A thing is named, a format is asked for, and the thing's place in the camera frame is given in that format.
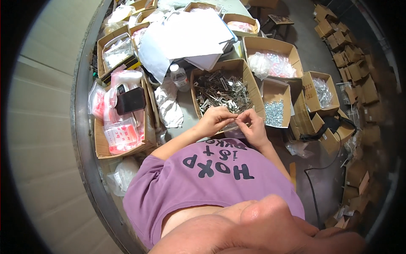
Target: black electrical cord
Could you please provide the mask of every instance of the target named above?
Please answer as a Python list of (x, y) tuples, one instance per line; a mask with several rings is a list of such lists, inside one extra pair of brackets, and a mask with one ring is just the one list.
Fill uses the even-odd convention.
[(310, 183), (311, 193), (313, 194), (314, 208), (316, 209), (317, 223), (319, 225), (318, 228), (320, 230), (323, 229), (324, 226), (323, 226), (322, 222), (320, 221), (320, 214), (319, 214), (319, 209), (317, 207), (316, 196), (314, 194), (313, 185), (311, 184), (310, 177), (309, 177), (309, 174), (307, 172), (312, 170), (312, 169), (326, 169), (326, 168), (330, 167), (335, 162), (335, 160), (338, 158), (338, 155), (340, 154), (340, 151), (341, 151), (341, 136), (340, 136), (340, 134), (338, 132), (336, 132), (336, 133), (338, 134), (338, 137), (340, 138), (340, 147), (338, 149), (337, 155), (335, 156), (334, 160), (328, 166), (325, 166), (325, 167), (312, 167), (312, 168), (308, 168), (308, 169), (304, 170), (304, 173), (306, 174), (307, 179), (309, 180), (309, 183)]

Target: pile of screws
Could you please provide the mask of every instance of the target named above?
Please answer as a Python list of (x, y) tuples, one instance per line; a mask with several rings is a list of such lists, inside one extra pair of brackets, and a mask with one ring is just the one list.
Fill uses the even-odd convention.
[(239, 114), (252, 108), (253, 102), (248, 97), (247, 82), (240, 78), (229, 76), (227, 72), (218, 70), (200, 76), (194, 82), (196, 99), (202, 114), (210, 106), (226, 106), (232, 113)]
[(265, 124), (269, 126), (282, 127), (283, 122), (283, 100), (265, 102)]

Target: plastic water bottle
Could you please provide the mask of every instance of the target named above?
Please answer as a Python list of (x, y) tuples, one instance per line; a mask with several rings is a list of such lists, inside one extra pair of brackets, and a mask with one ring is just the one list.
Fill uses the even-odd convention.
[(172, 64), (169, 69), (171, 70), (171, 79), (175, 83), (178, 90), (181, 92), (189, 91), (190, 85), (185, 70), (183, 68), (179, 68), (179, 65), (175, 63)]

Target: hand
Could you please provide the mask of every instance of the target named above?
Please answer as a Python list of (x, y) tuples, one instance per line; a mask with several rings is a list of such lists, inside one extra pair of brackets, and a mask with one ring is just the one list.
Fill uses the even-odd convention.
[(213, 107), (211, 106), (196, 124), (193, 129), (204, 137), (211, 137), (218, 131), (223, 129), (226, 125), (234, 122), (238, 114), (233, 114), (228, 111), (227, 107)]
[(248, 142), (258, 150), (270, 144), (266, 136), (265, 124), (263, 119), (257, 115), (254, 109), (248, 109), (238, 115), (235, 120), (242, 133), (244, 133)]

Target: person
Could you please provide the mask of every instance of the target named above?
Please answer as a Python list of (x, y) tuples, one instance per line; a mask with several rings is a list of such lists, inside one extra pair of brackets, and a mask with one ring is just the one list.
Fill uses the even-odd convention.
[[(230, 138), (197, 142), (233, 122), (256, 149)], [(144, 160), (123, 206), (150, 253), (360, 253), (365, 245), (357, 233), (305, 221), (253, 109), (209, 108)]]

